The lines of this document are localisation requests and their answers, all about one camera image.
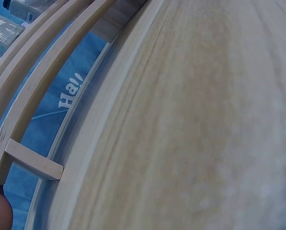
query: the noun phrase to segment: curved wooden strip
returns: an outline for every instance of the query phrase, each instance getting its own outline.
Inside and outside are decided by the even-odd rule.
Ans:
[[[9,139],[20,142],[38,104],[65,61],[114,0],[96,0],[71,24],[46,53],[17,96],[0,128],[0,167]],[[0,169],[0,184],[7,174]]]
[[[90,3],[91,0],[67,2],[33,34],[9,63],[0,76],[0,120],[19,85],[40,55],[67,23]]]
[[[106,54],[109,52],[109,50],[110,50],[109,48],[110,48],[110,44],[107,43],[106,46],[104,47],[104,49],[99,54],[94,65],[90,69],[88,75],[84,79],[84,82],[83,82],[82,86],[80,87],[75,99],[73,100],[71,107],[67,111],[67,114],[65,115],[63,122],[60,126],[60,129],[56,135],[56,138],[55,138],[54,142],[52,143],[52,147],[51,147],[49,154],[47,156],[48,159],[53,160],[53,158],[58,157],[57,152],[58,152],[58,148],[60,147],[60,143],[63,141],[64,135],[66,135],[66,133],[67,133],[67,129],[69,128],[70,122],[72,122],[72,119],[74,119],[75,112],[80,110],[80,107],[82,106],[82,104],[80,104],[79,102],[84,100],[83,97],[86,96],[86,90],[89,90],[89,89],[87,89],[87,87],[95,79],[95,72],[98,70],[99,65],[101,65],[103,63],[103,61],[106,61],[104,58],[106,57]],[[38,207],[40,205],[39,194],[41,193],[41,191],[43,191],[44,186],[45,186],[45,181],[44,180],[38,180],[35,192],[33,194],[33,198],[31,200],[29,213],[28,213],[26,224],[24,227],[25,230],[35,229],[33,226],[37,225],[36,224],[36,214],[39,211]]]
[[[58,0],[43,12],[11,45],[0,59],[0,76],[32,35],[68,0]]]

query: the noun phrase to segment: plastic package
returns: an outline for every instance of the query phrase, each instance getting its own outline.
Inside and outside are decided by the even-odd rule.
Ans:
[[[10,11],[10,14],[32,23],[41,15],[55,0],[4,0],[3,7]]]
[[[22,25],[18,25],[0,15],[0,57],[24,30],[25,28]]]

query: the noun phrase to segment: wooden slat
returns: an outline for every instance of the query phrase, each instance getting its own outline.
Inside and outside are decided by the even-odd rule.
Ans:
[[[50,17],[26,42],[0,76],[0,119],[17,88],[37,59],[59,32],[91,0],[70,0]]]
[[[10,139],[5,152],[9,154],[19,166],[28,169],[37,177],[46,180],[59,180],[63,166],[39,155],[20,143]]]
[[[35,110],[56,74],[73,50],[97,20],[114,3],[114,0],[96,0],[71,24],[46,53],[29,77],[0,128],[0,167],[9,139],[20,142]],[[5,183],[6,173],[0,168],[0,184]]]
[[[11,47],[3,54],[0,59],[0,76],[7,66],[14,59],[20,49],[28,42],[32,35],[68,0],[58,0],[43,12],[25,31],[14,41]]]

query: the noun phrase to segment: blue fabric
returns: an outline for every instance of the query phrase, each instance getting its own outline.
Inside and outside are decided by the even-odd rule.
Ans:
[[[0,0],[0,15],[16,23],[22,23],[22,21],[10,15],[9,12],[3,8],[2,2],[3,0]],[[85,79],[105,44],[103,40],[89,33],[75,49],[54,79],[50,89],[38,107],[22,140],[24,146],[27,146],[43,156],[47,156],[55,135],[68,110],[65,98],[71,98],[74,96],[72,94],[77,93],[77,89],[79,89],[77,84],[82,84],[81,79]],[[25,81],[31,75],[39,61],[40,59],[26,76]],[[15,165],[11,167],[4,190],[14,212],[13,230],[24,229],[36,183],[37,178],[33,175],[30,175]]]

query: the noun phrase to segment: light wood surface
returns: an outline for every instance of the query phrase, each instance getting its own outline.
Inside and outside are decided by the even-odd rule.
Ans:
[[[3,54],[2,58],[0,59],[0,76],[12,61],[12,59],[20,51],[20,49],[32,37],[32,35],[67,1],[68,0],[58,0],[52,4],[14,41],[11,47]]]
[[[114,0],[96,0],[82,12],[45,54],[19,92],[0,128],[0,185],[5,183],[12,161],[18,162],[24,168],[27,167],[27,164],[23,164],[25,163],[23,159],[26,158],[25,151],[22,157],[18,155],[14,157],[7,153],[6,148],[10,139],[21,141],[35,110],[54,77],[83,37],[113,3]],[[39,156],[36,153],[31,157],[33,156],[37,161],[36,157],[39,158]],[[40,168],[46,168],[33,168],[35,165],[29,165],[28,169],[32,168],[36,174]]]
[[[48,45],[91,0],[70,0],[25,43],[0,75],[0,120],[26,74]]]
[[[132,23],[39,229],[286,229],[286,0],[149,0]]]

